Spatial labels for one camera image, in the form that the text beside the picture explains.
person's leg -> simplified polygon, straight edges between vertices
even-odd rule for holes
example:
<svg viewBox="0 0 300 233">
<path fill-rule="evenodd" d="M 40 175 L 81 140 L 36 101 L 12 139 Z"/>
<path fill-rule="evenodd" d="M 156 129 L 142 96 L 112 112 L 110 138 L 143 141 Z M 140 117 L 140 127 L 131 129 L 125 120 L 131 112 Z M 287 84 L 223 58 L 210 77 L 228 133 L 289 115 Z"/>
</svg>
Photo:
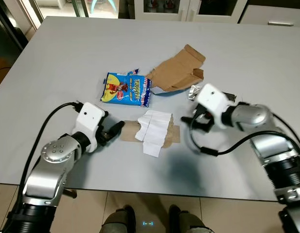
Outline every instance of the person's leg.
<svg viewBox="0 0 300 233">
<path fill-rule="evenodd" d="M 197 216 L 175 205 L 169 208 L 169 224 L 170 233 L 213 233 Z"/>
<path fill-rule="evenodd" d="M 102 225 L 100 233 L 135 233 L 136 217 L 131 206 L 112 213 Z"/>
</svg>

floor tile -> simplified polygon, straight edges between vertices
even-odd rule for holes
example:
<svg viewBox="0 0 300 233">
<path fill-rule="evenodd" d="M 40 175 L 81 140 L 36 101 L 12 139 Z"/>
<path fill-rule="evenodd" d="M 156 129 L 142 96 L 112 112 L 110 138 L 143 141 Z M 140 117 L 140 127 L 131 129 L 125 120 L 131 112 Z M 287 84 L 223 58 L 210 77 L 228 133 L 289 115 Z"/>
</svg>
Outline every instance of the floor tile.
<svg viewBox="0 0 300 233">
<path fill-rule="evenodd" d="M 164 233 L 165 226 L 168 224 L 168 209 L 172 204 L 201 218 L 199 198 L 109 192 L 106 199 L 104 221 L 115 210 L 127 204 L 135 210 L 137 232 L 139 233 Z"/>
<path fill-rule="evenodd" d="M 15 185 L 0 184 L 0 228 L 16 191 Z"/>
<path fill-rule="evenodd" d="M 17 188 L 16 188 L 16 190 L 15 190 L 14 196 L 12 197 L 12 200 L 11 200 L 11 202 L 10 202 L 10 205 L 9 205 L 9 208 L 8 208 L 7 213 L 10 212 L 10 211 L 13 209 L 14 204 L 16 203 L 16 200 L 17 200 L 17 194 L 18 194 L 19 186 L 15 186 L 15 187 L 17 187 Z M 5 225 L 6 221 L 7 221 L 7 218 L 6 218 L 6 216 L 5 216 L 5 219 L 4 219 L 4 222 L 3 222 L 3 224 L 2 224 L 2 227 Z"/>
<path fill-rule="evenodd" d="M 77 190 L 77 198 L 62 196 L 51 233 L 98 233 L 105 205 L 105 191 Z"/>
<path fill-rule="evenodd" d="M 203 222 L 216 233 L 283 233 L 277 202 L 201 198 Z"/>
</svg>

brown paper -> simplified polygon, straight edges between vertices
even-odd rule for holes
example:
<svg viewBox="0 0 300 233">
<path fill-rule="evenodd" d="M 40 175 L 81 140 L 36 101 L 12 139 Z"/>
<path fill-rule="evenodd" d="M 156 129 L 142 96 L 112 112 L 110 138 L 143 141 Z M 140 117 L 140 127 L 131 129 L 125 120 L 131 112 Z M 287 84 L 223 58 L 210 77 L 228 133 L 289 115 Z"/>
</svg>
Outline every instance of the brown paper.
<svg viewBox="0 0 300 233">
<path fill-rule="evenodd" d="M 206 57 L 186 45 L 176 56 L 162 62 L 146 77 L 152 80 L 152 87 L 163 91 L 183 90 L 204 79 L 203 70 L 199 69 Z"/>
<path fill-rule="evenodd" d="M 122 128 L 121 140 L 127 142 L 142 142 L 135 138 L 135 135 L 140 128 L 141 125 L 137 121 L 126 120 L 125 125 Z M 180 127 L 174 125 L 173 118 L 171 118 L 169 122 L 165 142 L 162 147 L 168 148 L 172 143 L 180 143 Z"/>
</svg>

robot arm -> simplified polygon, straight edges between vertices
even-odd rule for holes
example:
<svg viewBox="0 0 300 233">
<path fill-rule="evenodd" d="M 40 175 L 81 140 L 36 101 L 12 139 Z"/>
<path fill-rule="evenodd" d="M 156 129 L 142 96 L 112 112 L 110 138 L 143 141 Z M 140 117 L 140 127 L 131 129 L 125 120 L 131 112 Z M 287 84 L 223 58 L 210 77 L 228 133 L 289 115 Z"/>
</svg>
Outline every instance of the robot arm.
<svg viewBox="0 0 300 233">
<path fill-rule="evenodd" d="M 124 125 L 118 122 L 108 132 L 102 122 L 108 115 L 101 108 L 85 103 L 79 111 L 72 135 L 65 134 L 47 143 L 28 176 L 13 210 L 8 214 L 3 233 L 49 233 L 56 207 L 64 193 L 68 173 L 86 152 L 104 146 Z"/>
<path fill-rule="evenodd" d="M 196 96 L 198 103 L 194 119 L 210 113 L 219 128 L 235 127 L 248 134 L 272 131 L 250 139 L 261 165 L 274 185 L 274 193 L 281 204 L 287 207 L 279 213 L 286 232 L 300 232 L 300 145 L 291 143 L 278 128 L 272 112 L 264 105 L 235 105 L 225 94 L 210 84 Z M 214 155 L 213 149 L 200 148 Z"/>
</svg>

door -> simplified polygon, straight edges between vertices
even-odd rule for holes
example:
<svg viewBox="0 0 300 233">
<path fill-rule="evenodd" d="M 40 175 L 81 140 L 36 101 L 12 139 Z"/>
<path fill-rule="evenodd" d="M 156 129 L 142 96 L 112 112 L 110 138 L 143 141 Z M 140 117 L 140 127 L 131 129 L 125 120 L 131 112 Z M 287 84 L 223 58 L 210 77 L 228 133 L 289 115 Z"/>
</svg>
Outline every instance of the door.
<svg viewBox="0 0 300 233">
<path fill-rule="evenodd" d="M 135 0 L 136 19 L 185 21 L 190 0 Z"/>
<path fill-rule="evenodd" d="M 118 18 L 120 0 L 19 0 L 42 23 L 47 16 Z"/>
<path fill-rule="evenodd" d="M 247 0 L 191 0 L 187 21 L 237 23 Z"/>
</svg>

